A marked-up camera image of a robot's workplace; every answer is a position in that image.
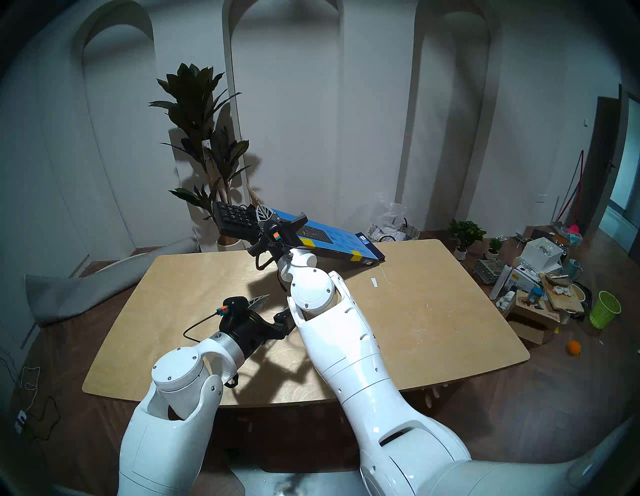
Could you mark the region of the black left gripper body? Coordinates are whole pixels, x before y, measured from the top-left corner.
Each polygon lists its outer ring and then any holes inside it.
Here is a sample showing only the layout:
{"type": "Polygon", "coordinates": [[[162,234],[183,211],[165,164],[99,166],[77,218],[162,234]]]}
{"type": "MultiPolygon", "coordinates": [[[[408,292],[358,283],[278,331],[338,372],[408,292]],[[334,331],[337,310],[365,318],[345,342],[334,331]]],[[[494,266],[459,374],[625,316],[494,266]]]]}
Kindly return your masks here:
{"type": "Polygon", "coordinates": [[[245,312],[237,315],[227,313],[221,319],[220,332],[227,334],[239,346],[243,357],[251,357],[267,341],[284,340],[294,328],[265,321],[258,313],[245,312]]]}

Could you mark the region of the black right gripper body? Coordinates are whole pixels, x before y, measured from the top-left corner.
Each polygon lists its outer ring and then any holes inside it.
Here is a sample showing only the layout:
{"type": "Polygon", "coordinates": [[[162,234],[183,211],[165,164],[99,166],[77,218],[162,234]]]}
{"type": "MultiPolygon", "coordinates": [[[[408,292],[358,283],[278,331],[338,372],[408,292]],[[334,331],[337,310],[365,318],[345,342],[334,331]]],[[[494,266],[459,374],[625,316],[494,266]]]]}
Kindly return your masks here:
{"type": "Polygon", "coordinates": [[[292,220],[286,220],[274,214],[270,219],[259,223],[260,236],[258,241],[248,248],[251,256],[259,256],[269,252],[272,256],[287,255],[292,249],[307,249],[297,235],[308,218],[300,214],[292,220]]]}

